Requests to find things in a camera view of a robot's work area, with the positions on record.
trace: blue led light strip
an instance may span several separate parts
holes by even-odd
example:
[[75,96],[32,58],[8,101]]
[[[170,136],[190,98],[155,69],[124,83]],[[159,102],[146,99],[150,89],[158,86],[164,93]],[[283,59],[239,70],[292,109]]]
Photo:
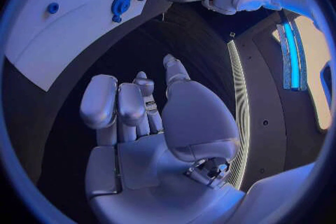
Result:
[[291,67],[292,67],[292,76],[291,76],[291,88],[299,89],[300,87],[300,68],[298,64],[298,55],[294,39],[294,34],[292,28],[288,22],[283,24],[284,32],[286,34],[288,48],[290,50],[291,56]]

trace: white panel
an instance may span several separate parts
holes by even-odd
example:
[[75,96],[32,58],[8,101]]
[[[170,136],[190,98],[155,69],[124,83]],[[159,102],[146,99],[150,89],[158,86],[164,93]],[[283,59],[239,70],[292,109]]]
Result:
[[[48,4],[59,11],[48,14]],[[120,24],[112,22],[113,0],[28,0],[6,44],[7,58],[47,91],[65,67],[93,41]],[[146,1],[132,0],[122,23],[141,14]]]

